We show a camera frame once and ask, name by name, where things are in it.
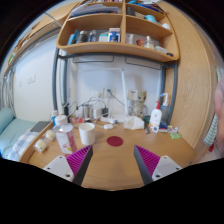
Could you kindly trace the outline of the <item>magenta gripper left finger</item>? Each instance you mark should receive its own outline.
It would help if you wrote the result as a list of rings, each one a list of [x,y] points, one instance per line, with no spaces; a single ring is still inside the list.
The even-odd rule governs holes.
[[[93,147],[89,145],[67,157],[57,156],[44,170],[80,186],[92,156]]]

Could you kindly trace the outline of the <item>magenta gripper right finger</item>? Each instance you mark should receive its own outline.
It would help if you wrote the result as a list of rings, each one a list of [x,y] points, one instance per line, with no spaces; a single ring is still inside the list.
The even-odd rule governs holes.
[[[134,146],[134,157],[145,185],[181,170],[169,156],[158,156],[137,145]]]

